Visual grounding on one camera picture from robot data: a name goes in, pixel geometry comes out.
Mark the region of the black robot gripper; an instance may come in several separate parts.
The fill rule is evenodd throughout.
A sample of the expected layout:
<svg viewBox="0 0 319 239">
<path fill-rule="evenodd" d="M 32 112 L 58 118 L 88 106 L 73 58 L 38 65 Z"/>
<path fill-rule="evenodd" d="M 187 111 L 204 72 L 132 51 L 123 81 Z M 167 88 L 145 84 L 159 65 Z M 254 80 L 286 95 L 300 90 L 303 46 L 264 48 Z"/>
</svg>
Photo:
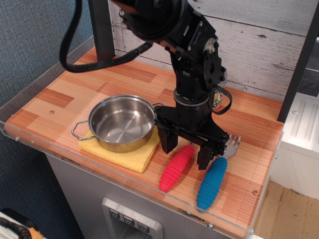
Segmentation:
<svg viewBox="0 0 319 239">
<path fill-rule="evenodd" d="M 208 100 L 191 105 L 176 102 L 175 107 L 157 103 L 154 111 L 161 147 L 165 153 L 176 148 L 179 136 L 200 145 L 197 156 L 199 170 L 207 169 L 213 155 L 224 153 L 229 136 L 214 122 Z"/>
</svg>

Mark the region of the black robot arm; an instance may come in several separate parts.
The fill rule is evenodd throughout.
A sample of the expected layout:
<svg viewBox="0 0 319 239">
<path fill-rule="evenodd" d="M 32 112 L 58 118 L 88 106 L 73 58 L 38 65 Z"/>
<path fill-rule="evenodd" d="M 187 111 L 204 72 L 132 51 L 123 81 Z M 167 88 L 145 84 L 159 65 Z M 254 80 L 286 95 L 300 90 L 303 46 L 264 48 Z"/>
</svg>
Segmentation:
<svg viewBox="0 0 319 239">
<path fill-rule="evenodd" d="M 223 154 L 228 134 L 212 119 L 216 92 L 223 88 L 226 69 L 218 56 L 218 38 L 206 18 L 185 0 L 118 0 L 124 24 L 138 38 L 157 43 L 170 53 L 176 75 L 175 106 L 155 107 L 164 152 L 182 137 L 200 146 L 198 168 Z"/>
</svg>

